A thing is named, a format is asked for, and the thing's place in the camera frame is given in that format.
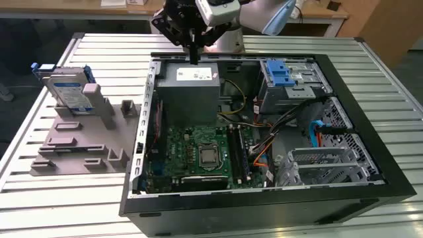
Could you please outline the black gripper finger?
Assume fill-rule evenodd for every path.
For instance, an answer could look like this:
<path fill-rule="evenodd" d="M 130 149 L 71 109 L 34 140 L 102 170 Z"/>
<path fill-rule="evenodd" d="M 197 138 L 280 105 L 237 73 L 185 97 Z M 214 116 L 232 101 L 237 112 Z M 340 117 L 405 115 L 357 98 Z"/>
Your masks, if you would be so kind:
<path fill-rule="evenodd" d="M 189 63 L 196 64 L 196 47 L 189 30 L 174 27 L 168 19 L 164 9 L 158 10 L 152 17 L 150 23 L 170 43 L 181 46 L 189 55 Z"/>
<path fill-rule="evenodd" d="M 232 23 L 226 22 L 221 25 L 210 27 L 206 26 L 196 29 L 196 64 L 198 63 L 198 49 L 204 46 L 210 46 L 216 40 L 222 36 L 225 31 L 230 28 Z"/>

